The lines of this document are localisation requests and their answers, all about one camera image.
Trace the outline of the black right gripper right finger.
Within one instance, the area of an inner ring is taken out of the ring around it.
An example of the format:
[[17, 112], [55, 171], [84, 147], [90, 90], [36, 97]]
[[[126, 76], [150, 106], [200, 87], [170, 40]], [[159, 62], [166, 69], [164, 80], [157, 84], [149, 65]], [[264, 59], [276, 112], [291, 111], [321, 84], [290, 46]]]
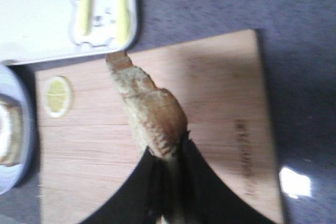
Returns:
[[189, 132], [170, 166], [174, 223], [272, 223], [237, 196], [210, 168]]

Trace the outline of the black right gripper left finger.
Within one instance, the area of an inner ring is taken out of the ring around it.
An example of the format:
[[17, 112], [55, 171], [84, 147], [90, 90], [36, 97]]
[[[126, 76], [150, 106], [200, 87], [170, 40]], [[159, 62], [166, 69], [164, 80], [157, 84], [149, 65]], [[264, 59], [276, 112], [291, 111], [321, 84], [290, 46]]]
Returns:
[[168, 213], [167, 171], [163, 161], [146, 149], [117, 190], [83, 223], [157, 223]]

